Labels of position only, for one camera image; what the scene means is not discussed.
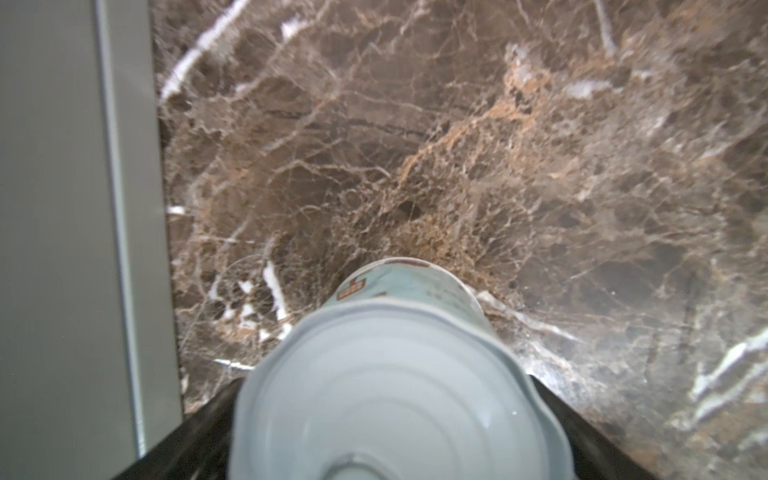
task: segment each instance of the round lid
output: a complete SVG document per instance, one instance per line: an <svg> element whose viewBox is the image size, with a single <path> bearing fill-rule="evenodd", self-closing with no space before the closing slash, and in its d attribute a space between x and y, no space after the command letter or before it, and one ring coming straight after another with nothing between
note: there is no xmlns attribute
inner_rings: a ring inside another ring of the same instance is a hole
<svg viewBox="0 0 768 480"><path fill-rule="evenodd" d="M243 387L233 478L552 478L537 407L487 346L423 311L323 310Z"/></svg>

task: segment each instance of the marble countertop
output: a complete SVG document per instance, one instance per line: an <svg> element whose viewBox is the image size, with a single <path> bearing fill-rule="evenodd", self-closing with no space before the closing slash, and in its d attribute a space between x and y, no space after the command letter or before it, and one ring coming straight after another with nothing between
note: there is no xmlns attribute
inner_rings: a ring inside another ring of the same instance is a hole
<svg viewBox="0 0 768 480"><path fill-rule="evenodd" d="M406 255L659 478L768 478L768 3L151 14L188 412Z"/></svg>

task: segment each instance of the metal panel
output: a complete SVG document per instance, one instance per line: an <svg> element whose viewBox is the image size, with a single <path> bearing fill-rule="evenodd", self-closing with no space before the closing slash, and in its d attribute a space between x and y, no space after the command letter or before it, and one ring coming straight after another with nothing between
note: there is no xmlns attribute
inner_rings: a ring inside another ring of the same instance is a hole
<svg viewBox="0 0 768 480"><path fill-rule="evenodd" d="M0 6L4 478L107 478L136 459L137 421L150 445L180 420L147 6L125 3L106 110L92 2Z"/></svg>

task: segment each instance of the lid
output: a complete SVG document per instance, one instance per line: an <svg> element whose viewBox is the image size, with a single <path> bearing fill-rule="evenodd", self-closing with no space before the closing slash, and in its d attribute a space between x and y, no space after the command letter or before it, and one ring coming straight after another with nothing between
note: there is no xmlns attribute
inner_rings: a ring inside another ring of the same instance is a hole
<svg viewBox="0 0 768 480"><path fill-rule="evenodd" d="M437 309L318 310L243 386L230 477L568 480L564 434L520 373Z"/></svg>

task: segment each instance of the white lid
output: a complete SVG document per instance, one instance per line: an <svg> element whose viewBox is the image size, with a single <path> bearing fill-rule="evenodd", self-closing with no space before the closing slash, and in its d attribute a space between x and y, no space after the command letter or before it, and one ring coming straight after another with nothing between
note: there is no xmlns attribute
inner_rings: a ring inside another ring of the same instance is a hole
<svg viewBox="0 0 768 480"><path fill-rule="evenodd" d="M568 480L530 381L443 316L383 299L305 318L240 393L230 477Z"/></svg>

